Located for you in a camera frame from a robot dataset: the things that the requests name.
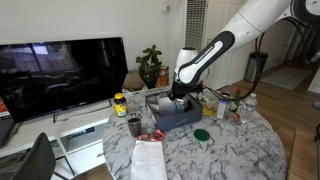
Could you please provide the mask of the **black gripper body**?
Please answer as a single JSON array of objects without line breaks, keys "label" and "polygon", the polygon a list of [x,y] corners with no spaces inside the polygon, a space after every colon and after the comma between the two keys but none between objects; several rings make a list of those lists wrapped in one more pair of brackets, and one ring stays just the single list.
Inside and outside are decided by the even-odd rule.
[{"label": "black gripper body", "polygon": [[201,84],[189,87],[182,83],[174,82],[167,95],[171,100],[183,99],[188,93],[199,93],[202,90],[203,86]]}]

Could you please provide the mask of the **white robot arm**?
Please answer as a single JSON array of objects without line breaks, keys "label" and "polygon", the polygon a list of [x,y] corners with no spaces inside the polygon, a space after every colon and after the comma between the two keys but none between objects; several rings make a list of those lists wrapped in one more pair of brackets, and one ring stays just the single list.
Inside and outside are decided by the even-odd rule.
[{"label": "white robot arm", "polygon": [[294,18],[302,23],[320,22],[319,0],[247,0],[222,30],[198,54],[179,52],[169,91],[171,100],[200,92],[203,72],[224,53],[238,49],[265,32],[279,20]]}]

